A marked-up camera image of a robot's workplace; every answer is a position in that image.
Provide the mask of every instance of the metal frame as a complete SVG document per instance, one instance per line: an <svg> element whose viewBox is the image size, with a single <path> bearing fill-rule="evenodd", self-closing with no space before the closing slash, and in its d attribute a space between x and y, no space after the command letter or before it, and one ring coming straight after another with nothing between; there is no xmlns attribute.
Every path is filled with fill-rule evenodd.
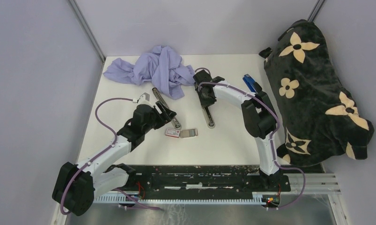
<svg viewBox="0 0 376 225"><path fill-rule="evenodd" d="M94 47L94 50L96 51L98 57L100 58L102 63L105 63L105 55L103 54L103 51L100 48L100 45L98 44L96 38L94 37L93 32L91 31L90 27L87 24L86 19L84 18L83 14L80 11L79 6L77 5L75 0L67 0L69 3L72 11L74 12L77 20L79 21L81 27L83 28L84 32L86 33L87 37L89 38L91 44Z"/></svg>
<svg viewBox="0 0 376 225"><path fill-rule="evenodd" d="M309 17L307 19L309 22L313 22L316 19L324 3L325 3L325 0L317 0L315 6L312 9L312 12L309 14Z"/></svg>

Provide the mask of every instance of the lavender cloth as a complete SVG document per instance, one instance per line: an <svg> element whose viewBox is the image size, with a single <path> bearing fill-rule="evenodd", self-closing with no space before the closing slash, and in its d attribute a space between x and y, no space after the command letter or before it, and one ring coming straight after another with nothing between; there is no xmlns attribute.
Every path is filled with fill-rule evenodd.
<svg viewBox="0 0 376 225"><path fill-rule="evenodd" d="M181 84L194 85L192 66L182 65L182 57L169 46L155 46L151 53L142 54L135 65L116 59L103 74L119 83L141 85L151 81L158 90L172 99L184 96Z"/></svg>

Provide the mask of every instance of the black pillow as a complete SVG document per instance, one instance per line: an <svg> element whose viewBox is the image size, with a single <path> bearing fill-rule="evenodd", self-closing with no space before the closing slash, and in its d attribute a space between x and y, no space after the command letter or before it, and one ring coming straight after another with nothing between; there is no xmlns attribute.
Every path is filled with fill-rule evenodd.
<svg viewBox="0 0 376 225"><path fill-rule="evenodd" d="M345 153L366 159L374 127L335 74L320 29L300 20L278 41L260 53L286 134L278 156L299 166Z"/></svg>

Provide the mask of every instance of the gray wall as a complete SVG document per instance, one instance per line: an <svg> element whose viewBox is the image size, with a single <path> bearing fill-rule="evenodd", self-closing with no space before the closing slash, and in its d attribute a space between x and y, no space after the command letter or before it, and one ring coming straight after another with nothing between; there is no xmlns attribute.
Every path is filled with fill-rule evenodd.
<svg viewBox="0 0 376 225"><path fill-rule="evenodd" d="M101 63L66 0L0 0L0 225L45 225Z"/></svg>
<svg viewBox="0 0 376 225"><path fill-rule="evenodd" d="M180 54L258 53L316 0L77 0L107 56L155 45Z"/></svg>
<svg viewBox="0 0 376 225"><path fill-rule="evenodd" d="M376 224L376 0L329 0L316 24L327 38L341 82L362 117L375 127L368 159L334 157L325 166L337 175L354 225Z"/></svg>

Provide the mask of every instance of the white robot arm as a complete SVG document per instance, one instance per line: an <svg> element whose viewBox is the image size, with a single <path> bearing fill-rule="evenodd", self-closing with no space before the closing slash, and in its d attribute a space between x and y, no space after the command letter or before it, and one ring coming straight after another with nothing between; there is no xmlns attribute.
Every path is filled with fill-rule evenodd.
<svg viewBox="0 0 376 225"><path fill-rule="evenodd" d="M219 83L229 85L229 83L226 81L220 81ZM213 87L213 90L216 98L223 99L240 109L242 109L242 104L245 101L251 101L251 97L225 86L217 85ZM259 168L266 175L275 174L279 168L273 162L272 149L270 146L270 133L266 134L265 138L261 138L259 136L255 137L255 142L257 143L259 154Z"/></svg>
<svg viewBox="0 0 376 225"><path fill-rule="evenodd" d="M194 79L196 83L214 81L205 71L198 72ZM217 82L229 85L221 78ZM275 165L270 148L270 133L275 129L275 121L266 110L257 112L261 108L250 97L236 90L223 86L205 86L198 91L202 107L207 107L216 102L217 98L224 99L239 107L243 112L244 125L247 131L255 137L260 156L260 176L266 185L271 185L274 180L282 175ZM266 93L251 93L259 97L272 110L272 104ZM145 134L151 129L158 129L170 122L176 115L160 102L157 108L140 98L139 105L133 113L133 118L127 121L125 126L117 132L117 139L112 139L109 144L115 143L109 148L109 144L97 153L77 164L65 163L59 172L52 198L61 203L64 198L64 207L79 216L86 212L97 197L123 187L129 181L129 175L134 172L125 164L112 165L119 158L130 153L141 142ZM74 180L72 177L80 170Z"/></svg>
<svg viewBox="0 0 376 225"><path fill-rule="evenodd" d="M133 117L116 133L116 140L77 164L67 162L61 167L52 198L75 215L82 215L95 198L123 187L134 172L125 164L112 164L141 144L149 130L161 128L175 116L160 102L153 107L141 97Z"/></svg>

